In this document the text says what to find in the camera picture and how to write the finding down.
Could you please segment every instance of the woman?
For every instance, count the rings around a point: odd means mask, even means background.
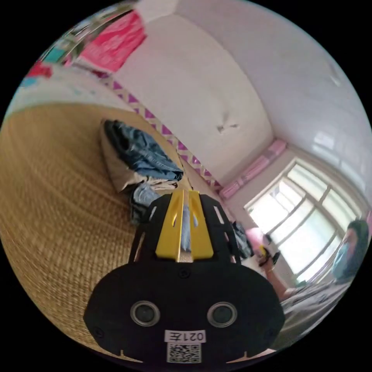
[[[351,222],[332,266],[335,279],[327,284],[308,284],[288,289],[275,275],[269,259],[262,268],[274,287],[286,321],[274,344],[274,350],[292,345],[308,334],[335,307],[355,277],[368,248],[369,229],[364,220]]]

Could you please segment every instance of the bed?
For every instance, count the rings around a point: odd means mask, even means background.
[[[102,118],[146,131],[182,168],[173,146],[134,112],[81,103],[13,112],[0,132],[0,236],[42,313],[75,341],[109,354],[88,332],[83,312],[97,282],[127,263],[135,228],[127,198],[107,174]],[[191,189],[187,175],[179,188]]]

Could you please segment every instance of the qr code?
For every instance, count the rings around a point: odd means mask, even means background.
[[[168,363],[201,363],[202,362],[201,344],[171,344],[168,343],[167,362]]]

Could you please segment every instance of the face mask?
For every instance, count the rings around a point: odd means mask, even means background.
[[[332,266],[332,274],[336,279],[340,279],[348,263],[349,243],[345,243],[337,252]]]

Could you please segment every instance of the label sticker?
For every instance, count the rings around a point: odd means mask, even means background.
[[[174,344],[167,343],[168,363],[201,363],[201,344]]]
[[[201,331],[169,331],[165,330],[164,341],[175,344],[202,344],[207,342],[205,330]]]

